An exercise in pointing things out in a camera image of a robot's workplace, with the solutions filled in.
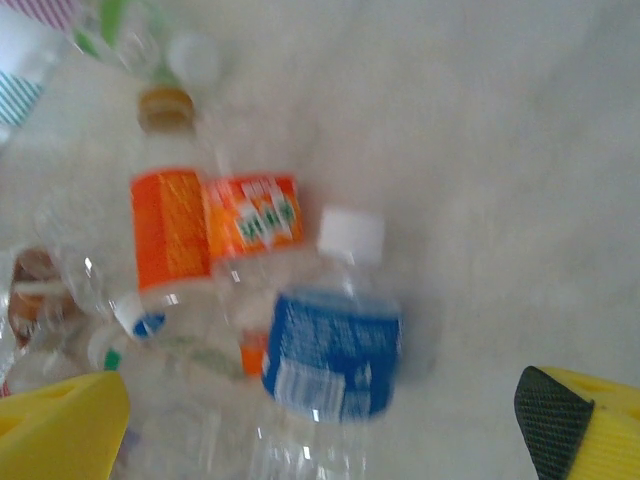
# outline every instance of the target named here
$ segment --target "yellow plastic object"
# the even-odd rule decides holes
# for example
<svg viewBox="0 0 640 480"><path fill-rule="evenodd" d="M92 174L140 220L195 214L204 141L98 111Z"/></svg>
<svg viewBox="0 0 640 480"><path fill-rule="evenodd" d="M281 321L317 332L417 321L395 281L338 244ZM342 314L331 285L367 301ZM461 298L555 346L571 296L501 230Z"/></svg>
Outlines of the yellow plastic object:
<svg viewBox="0 0 640 480"><path fill-rule="evenodd" d="M115 372L0 400L0 478L106 480L129 419Z"/></svg>
<svg viewBox="0 0 640 480"><path fill-rule="evenodd" d="M640 389L552 367L529 367L518 389L516 413L541 478L640 479Z"/></svg>

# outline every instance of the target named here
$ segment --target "brown bottle cap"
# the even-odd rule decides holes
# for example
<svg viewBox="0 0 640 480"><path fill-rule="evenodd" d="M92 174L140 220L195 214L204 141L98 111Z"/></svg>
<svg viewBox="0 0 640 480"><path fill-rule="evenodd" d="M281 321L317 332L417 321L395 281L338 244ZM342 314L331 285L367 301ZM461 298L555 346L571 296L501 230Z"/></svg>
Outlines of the brown bottle cap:
<svg viewBox="0 0 640 480"><path fill-rule="evenodd" d="M175 87L154 87L138 98L138 123L145 132L173 132L193 128L191 97Z"/></svg>

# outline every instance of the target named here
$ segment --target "barcode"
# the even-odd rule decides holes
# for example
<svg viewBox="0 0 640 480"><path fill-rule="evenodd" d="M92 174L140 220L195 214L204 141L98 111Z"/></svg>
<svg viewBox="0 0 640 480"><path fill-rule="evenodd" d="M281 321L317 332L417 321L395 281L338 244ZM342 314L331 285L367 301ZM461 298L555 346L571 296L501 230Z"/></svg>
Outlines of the barcode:
<svg viewBox="0 0 640 480"><path fill-rule="evenodd" d="M296 410L316 411L323 420L339 420L345 380L329 370L281 359L274 396Z"/></svg>

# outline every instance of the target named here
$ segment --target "bottle label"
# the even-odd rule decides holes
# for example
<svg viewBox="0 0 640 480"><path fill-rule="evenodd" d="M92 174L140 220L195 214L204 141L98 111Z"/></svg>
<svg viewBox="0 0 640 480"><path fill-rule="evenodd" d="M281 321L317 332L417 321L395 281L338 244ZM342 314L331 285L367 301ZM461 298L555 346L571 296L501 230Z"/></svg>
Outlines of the bottle label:
<svg viewBox="0 0 640 480"><path fill-rule="evenodd" d="M202 188L192 169L131 182L138 287L211 275Z"/></svg>
<svg viewBox="0 0 640 480"><path fill-rule="evenodd" d="M290 175L218 178L205 194L211 257L236 257L304 240L295 179Z"/></svg>
<svg viewBox="0 0 640 480"><path fill-rule="evenodd" d="M10 397L10 396L11 396L11 390L9 390L9 385L5 381L2 384L2 387L0 388L0 398Z"/></svg>
<svg viewBox="0 0 640 480"><path fill-rule="evenodd" d="M262 381L275 400L316 421L371 418L389 405L400 355L399 314L356 315L342 295L323 306L281 295Z"/></svg>

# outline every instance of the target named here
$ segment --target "orange bottle label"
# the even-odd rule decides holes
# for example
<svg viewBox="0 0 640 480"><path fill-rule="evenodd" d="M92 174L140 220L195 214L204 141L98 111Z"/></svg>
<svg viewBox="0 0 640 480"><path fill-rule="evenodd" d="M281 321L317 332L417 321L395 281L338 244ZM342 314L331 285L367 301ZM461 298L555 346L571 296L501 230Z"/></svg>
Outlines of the orange bottle label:
<svg viewBox="0 0 640 480"><path fill-rule="evenodd" d="M202 187L194 170L137 177L131 201L140 290L211 274Z"/></svg>
<svg viewBox="0 0 640 480"><path fill-rule="evenodd" d="M217 178L205 191L212 259L263 253L304 240L291 175Z"/></svg>

